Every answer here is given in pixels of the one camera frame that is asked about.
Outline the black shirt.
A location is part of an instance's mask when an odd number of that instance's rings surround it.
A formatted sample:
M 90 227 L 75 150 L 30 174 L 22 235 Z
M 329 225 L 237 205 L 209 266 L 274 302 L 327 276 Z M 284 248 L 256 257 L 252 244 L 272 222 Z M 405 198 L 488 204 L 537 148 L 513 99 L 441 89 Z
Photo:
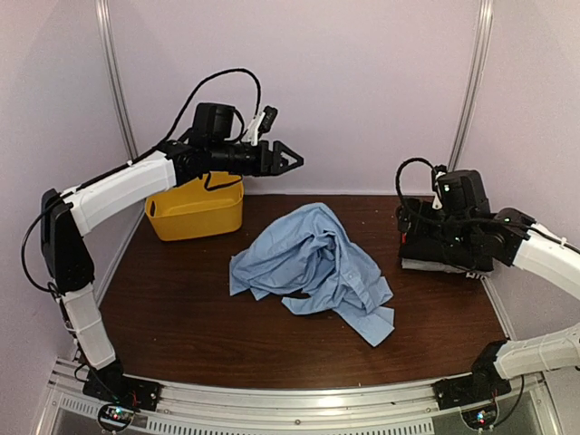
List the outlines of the black shirt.
M 437 211 L 435 220 L 444 219 L 442 210 Z M 400 259 L 415 259 L 447 264 L 450 266 L 461 266 L 471 270 L 492 272 L 494 270 L 493 259 L 476 253 L 468 246 L 467 241 L 461 233 L 452 233 L 449 228 L 441 227 L 441 234 L 444 240 L 443 254 L 400 254 Z

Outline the grey shirt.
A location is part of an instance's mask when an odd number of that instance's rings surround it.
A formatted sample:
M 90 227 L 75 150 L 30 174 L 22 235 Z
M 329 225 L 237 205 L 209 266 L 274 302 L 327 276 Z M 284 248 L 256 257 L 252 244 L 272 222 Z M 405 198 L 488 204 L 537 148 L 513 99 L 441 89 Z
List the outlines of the grey shirt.
M 491 275 L 490 272 L 471 270 L 471 269 L 468 269 L 466 267 L 450 266 L 450 265 L 438 263 L 438 262 L 407 259 L 407 258 L 403 258 L 401 260 L 401 267 L 405 270 L 418 270 L 418 271 L 426 271 L 426 272 L 441 272 L 441 273 L 447 273 L 447 274 L 459 274 L 459 275 L 465 275 L 467 277 L 482 277 L 482 276 L 490 276 Z

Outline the light blue long sleeve shirt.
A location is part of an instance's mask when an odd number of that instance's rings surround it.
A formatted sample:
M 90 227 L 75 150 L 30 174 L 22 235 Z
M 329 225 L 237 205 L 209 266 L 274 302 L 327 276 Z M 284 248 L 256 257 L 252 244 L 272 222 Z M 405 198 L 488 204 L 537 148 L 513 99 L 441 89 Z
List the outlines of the light blue long sleeve shirt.
M 386 277 L 324 203 L 278 218 L 232 256 L 229 293 L 245 291 L 256 300 L 278 295 L 295 315 L 333 311 L 372 347 L 394 331 Z

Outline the yellow plastic basket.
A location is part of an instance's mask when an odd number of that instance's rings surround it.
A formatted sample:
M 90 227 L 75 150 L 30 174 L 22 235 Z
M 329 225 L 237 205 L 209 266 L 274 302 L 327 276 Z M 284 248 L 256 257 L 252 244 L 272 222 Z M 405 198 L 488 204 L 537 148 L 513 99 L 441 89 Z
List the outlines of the yellow plastic basket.
M 212 237 L 241 228 L 243 198 L 241 177 L 213 172 L 148 197 L 145 215 L 162 241 Z

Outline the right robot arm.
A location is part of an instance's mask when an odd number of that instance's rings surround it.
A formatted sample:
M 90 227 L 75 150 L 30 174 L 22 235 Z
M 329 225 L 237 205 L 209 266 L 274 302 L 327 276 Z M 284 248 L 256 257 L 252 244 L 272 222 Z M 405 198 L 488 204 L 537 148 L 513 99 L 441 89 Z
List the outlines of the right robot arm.
M 450 170 L 444 165 L 429 169 L 431 200 L 397 194 L 402 267 L 483 275 L 499 262 L 579 296 L 577 247 L 516 208 L 491 211 L 477 170 Z M 488 344 L 473 363 L 464 390 L 480 401 L 499 382 L 578 364 L 577 325 L 526 340 L 498 341 Z

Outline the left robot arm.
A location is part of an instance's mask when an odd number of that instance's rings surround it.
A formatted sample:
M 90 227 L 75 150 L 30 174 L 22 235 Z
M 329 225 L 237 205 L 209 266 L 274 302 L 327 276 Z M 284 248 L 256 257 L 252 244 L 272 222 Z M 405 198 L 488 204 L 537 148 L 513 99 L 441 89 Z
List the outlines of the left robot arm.
M 154 194 L 181 187 L 212 172 L 275 177 L 304 164 L 282 141 L 264 140 L 278 111 L 258 111 L 240 137 L 231 136 L 238 110 L 202 102 L 178 139 L 167 137 L 143 156 L 63 192 L 42 196 L 41 250 L 84 360 L 98 373 L 96 389 L 111 402 L 130 395 L 130 382 L 111 367 L 118 358 L 94 297 L 94 263 L 84 237 L 103 221 Z

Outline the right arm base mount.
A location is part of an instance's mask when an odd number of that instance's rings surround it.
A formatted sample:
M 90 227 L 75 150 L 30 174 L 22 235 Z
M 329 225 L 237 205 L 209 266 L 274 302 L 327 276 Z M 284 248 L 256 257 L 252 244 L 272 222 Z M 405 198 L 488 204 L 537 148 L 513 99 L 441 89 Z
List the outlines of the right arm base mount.
M 486 374 L 468 374 L 457 378 L 442 379 L 432 385 L 440 410 L 466 407 L 511 392 L 511 384 L 501 378 Z

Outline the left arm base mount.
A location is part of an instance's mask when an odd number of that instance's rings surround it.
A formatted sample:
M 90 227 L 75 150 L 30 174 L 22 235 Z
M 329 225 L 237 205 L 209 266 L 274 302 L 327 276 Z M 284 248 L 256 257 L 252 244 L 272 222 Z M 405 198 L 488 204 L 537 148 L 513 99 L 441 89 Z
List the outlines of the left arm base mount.
M 88 375 L 82 387 L 86 396 L 121 404 L 143 411 L 155 411 L 160 399 L 161 384 L 117 374 Z

